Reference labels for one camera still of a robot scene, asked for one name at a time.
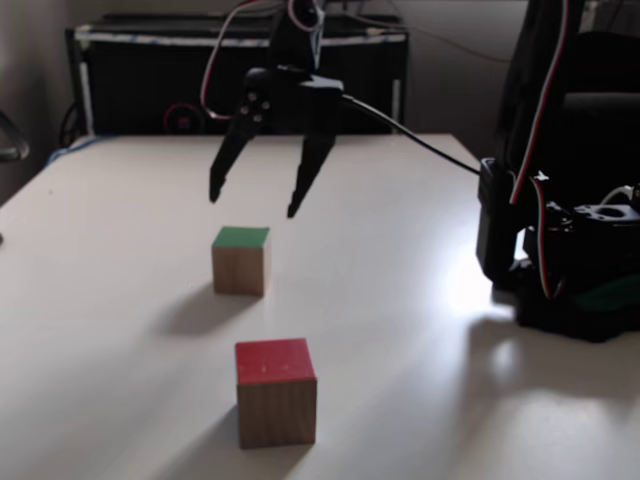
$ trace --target green object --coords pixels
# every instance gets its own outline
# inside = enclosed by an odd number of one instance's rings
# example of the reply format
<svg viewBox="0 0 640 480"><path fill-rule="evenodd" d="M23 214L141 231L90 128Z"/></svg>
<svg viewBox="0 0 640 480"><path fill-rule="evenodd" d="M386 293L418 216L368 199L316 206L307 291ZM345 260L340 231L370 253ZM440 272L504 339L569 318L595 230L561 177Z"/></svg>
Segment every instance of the green object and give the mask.
<svg viewBox="0 0 640 480"><path fill-rule="evenodd" d="M640 305L640 275L619 278L573 297L584 312L613 313Z"/></svg>
<svg viewBox="0 0 640 480"><path fill-rule="evenodd" d="M214 247L262 248L269 235L268 228L222 227L213 242Z"/></svg>

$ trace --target black case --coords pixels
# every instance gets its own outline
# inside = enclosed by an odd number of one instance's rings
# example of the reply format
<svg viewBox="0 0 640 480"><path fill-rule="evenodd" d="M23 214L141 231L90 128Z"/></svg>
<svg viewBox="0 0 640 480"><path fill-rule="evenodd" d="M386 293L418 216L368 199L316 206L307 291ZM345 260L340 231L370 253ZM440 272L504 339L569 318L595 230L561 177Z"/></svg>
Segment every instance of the black case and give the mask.
<svg viewBox="0 0 640 480"><path fill-rule="evenodd" d="M400 22L393 16L375 19ZM82 133L224 133L227 122L205 118L199 106L211 41L222 21L213 16L107 15L68 29ZM271 23L270 16L233 20L225 40L234 45L225 45L216 59L208 92L210 108L234 111L245 72L266 63ZM372 31L349 18L328 16L318 73L342 80L346 93L403 122L408 51L404 32ZM345 110L341 116L339 133L389 131L355 111Z"/></svg>

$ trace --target wooden block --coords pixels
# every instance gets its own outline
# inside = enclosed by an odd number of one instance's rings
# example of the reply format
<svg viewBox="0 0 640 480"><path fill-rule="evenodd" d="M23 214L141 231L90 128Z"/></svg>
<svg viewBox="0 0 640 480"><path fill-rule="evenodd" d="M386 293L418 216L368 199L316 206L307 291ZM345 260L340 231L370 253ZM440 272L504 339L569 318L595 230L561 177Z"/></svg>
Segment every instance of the wooden block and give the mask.
<svg viewBox="0 0 640 480"><path fill-rule="evenodd" d="M217 293L264 295L271 270L268 228L223 227L211 248Z"/></svg>
<svg viewBox="0 0 640 480"><path fill-rule="evenodd" d="M241 448L315 443L318 379L303 338L236 344Z"/></svg>

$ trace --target white wall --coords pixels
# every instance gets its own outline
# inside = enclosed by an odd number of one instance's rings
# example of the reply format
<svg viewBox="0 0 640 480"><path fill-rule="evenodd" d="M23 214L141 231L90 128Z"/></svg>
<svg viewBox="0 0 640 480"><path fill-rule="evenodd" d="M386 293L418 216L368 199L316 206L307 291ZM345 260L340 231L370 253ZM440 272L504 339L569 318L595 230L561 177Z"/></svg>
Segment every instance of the white wall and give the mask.
<svg viewBox="0 0 640 480"><path fill-rule="evenodd" d="M43 165L71 102L64 0L0 0L0 109L25 133L32 154L0 165L0 204Z"/></svg>
<svg viewBox="0 0 640 480"><path fill-rule="evenodd" d="M71 25L81 25L96 20L105 13L122 11L116 5L112 5L111 0L66 0L66 2Z"/></svg>
<svg viewBox="0 0 640 480"><path fill-rule="evenodd" d="M409 25L510 59L527 4L460 0L399 1L397 5ZM408 125L419 132L451 132L475 155L492 155L509 65L474 57L419 32L411 33L411 65Z"/></svg>

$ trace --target red wire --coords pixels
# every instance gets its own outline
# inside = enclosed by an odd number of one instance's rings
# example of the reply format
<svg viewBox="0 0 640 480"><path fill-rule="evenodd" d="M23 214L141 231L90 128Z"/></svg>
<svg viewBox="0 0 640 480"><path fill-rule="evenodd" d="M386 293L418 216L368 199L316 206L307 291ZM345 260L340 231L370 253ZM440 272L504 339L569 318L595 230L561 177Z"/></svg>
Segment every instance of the red wire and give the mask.
<svg viewBox="0 0 640 480"><path fill-rule="evenodd" d="M551 84L553 83L553 78L555 77L556 71L558 69L558 65L560 64L560 58L562 57L562 53L564 51L564 45L567 38L567 31L569 29L568 28L569 27L569 0L561 0L561 1L566 2L566 13L563 15L564 17L563 32L562 32L562 37L559 39L560 43L558 44L557 58L556 58L556 61L551 66L551 70L549 71L549 74L547 75L547 80L546 80L547 88L543 92L542 98L540 99L540 105L538 106L538 110L537 110L537 112L539 113L536 116L536 119L533 125L533 131L531 133L531 138L529 139L530 145L527 145L526 157L522 163L522 166L520 167L520 173L516 178L516 184L514 186L513 193L511 194L511 200L510 200L511 205L515 205L515 203L518 201L518 197L520 196L520 191L522 190L522 184L524 183L524 178L526 177L527 170L529 169L529 163L531 162L531 158L533 157L533 150L535 148L536 140L538 139L538 130L540 128L540 123L542 121L544 110L547 106L547 99L549 96L549 92L551 91Z"/></svg>
<svg viewBox="0 0 640 480"><path fill-rule="evenodd" d="M268 1L268 0L246 0L244 2L240 2L239 4L237 4L235 7L233 7L233 9L229 12L229 15L233 15L235 16L235 14L237 13L237 10L241 7L244 7L246 5L250 5L252 3L258 3L258 2L263 2L263 1ZM212 52L212 55L214 55L213 60L209 60L207 62L207 66L208 66L208 71L206 72L206 80L205 80L205 86L203 91L200 94L200 103L202 104L202 108L205 110L205 112L209 113L211 116L213 116L213 118L216 118L218 120L230 120L232 117L231 115L219 115L216 114L215 112L213 112L213 110L210 110L209 108L207 108L206 105L206 98L207 98L207 94L209 92L209 84L211 82L211 75L213 73L213 66L215 64L216 58L218 56L218 52L219 50L222 48L222 41L224 40L224 33L222 36L218 37L218 43L216 44L216 46L214 47L214 50Z"/></svg>
<svg viewBox="0 0 640 480"><path fill-rule="evenodd" d="M545 244L544 244L544 224L545 224L545 201L544 201L544 191L542 190L542 185L538 179L529 177L533 182L533 186L536 189L536 194L538 197L538 268L540 269L540 282L542 283L542 290L544 291L545 297L548 299L556 298L562 289L564 288L565 281L562 279L556 288L554 293L551 293L551 286L549 285L549 274L547 271L547 258L545 255Z"/></svg>
<svg viewBox="0 0 640 480"><path fill-rule="evenodd" d="M169 133L169 130L170 130L169 115L171 115L171 112L173 112L176 108L180 108L180 107L191 110L196 115L200 115L200 112L198 111L198 109L189 103L174 103L167 109L166 112L164 112L164 117L162 118L162 125L164 126L164 129L167 133Z"/></svg>

